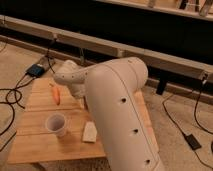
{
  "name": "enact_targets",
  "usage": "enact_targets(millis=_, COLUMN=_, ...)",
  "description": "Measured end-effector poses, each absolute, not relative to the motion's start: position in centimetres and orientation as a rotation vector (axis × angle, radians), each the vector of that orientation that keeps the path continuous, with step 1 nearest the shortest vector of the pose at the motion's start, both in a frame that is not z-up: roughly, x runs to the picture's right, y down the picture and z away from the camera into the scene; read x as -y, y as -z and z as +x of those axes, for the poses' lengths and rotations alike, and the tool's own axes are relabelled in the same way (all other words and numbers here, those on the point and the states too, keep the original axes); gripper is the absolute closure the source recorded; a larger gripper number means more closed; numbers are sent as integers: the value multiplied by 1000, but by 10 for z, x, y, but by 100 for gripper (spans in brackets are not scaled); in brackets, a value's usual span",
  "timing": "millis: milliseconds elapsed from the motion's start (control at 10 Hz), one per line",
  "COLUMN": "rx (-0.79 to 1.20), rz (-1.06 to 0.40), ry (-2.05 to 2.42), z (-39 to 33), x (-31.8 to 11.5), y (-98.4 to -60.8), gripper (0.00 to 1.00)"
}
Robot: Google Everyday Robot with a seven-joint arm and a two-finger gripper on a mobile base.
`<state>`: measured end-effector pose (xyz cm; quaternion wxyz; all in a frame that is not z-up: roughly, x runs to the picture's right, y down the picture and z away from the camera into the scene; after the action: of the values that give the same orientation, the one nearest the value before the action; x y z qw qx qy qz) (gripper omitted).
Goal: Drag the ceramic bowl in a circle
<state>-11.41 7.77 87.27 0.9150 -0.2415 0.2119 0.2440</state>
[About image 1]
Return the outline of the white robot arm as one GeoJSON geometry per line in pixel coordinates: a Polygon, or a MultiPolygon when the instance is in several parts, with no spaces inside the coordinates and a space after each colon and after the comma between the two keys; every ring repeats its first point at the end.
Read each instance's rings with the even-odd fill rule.
{"type": "Polygon", "coordinates": [[[137,57],[85,68],[64,62],[54,74],[72,95],[86,98],[112,171],[165,171],[134,98],[147,78],[147,66],[137,57]]]}

